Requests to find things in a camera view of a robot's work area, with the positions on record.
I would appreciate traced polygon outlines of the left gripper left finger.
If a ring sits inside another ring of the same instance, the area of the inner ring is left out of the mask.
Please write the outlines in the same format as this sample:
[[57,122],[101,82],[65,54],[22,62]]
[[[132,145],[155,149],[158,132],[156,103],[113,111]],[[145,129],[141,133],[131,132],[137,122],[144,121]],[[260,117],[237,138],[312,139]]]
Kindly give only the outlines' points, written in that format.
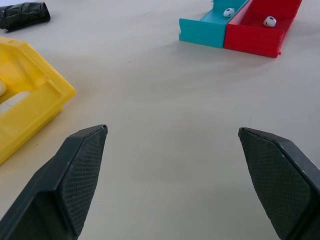
[[98,184],[108,127],[68,136],[0,221],[2,240],[76,240]]

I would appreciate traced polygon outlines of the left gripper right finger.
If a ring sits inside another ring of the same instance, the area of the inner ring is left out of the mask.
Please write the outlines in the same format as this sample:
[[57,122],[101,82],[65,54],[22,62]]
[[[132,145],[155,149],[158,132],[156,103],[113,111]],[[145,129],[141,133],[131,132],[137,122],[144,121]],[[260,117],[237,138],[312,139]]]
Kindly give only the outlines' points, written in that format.
[[320,238],[320,169],[289,139],[238,131],[254,190],[281,240]]

